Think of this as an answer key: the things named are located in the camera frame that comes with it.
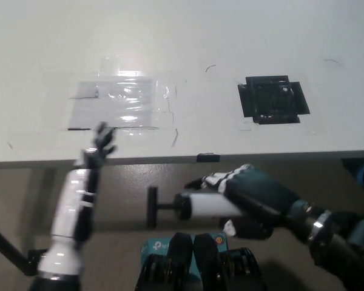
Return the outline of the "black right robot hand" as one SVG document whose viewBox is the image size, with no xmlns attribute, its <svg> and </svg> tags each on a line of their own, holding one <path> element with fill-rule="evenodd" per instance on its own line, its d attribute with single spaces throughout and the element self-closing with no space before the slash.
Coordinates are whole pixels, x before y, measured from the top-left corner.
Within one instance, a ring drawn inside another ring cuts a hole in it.
<svg viewBox="0 0 364 291">
<path fill-rule="evenodd" d="M 300 198 L 251 164 L 230 172 L 214 172 L 188 182 L 185 189 L 210 189 L 241 210 L 241 215 L 223 216 L 220 229 L 230 237 L 265 240 L 285 220 Z"/>
</svg>

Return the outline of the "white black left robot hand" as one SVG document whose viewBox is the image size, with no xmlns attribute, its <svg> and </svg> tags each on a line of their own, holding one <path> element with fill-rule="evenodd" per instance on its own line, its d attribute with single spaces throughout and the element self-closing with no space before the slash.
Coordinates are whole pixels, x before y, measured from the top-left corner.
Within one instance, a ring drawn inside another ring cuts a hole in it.
<svg viewBox="0 0 364 291">
<path fill-rule="evenodd" d="M 91 145 L 82 149 L 66 175 L 52 223 L 52 245 L 64 243 L 79 248 L 90 238 L 101 172 L 116 149 L 114 130 L 101 122 Z"/>
</svg>

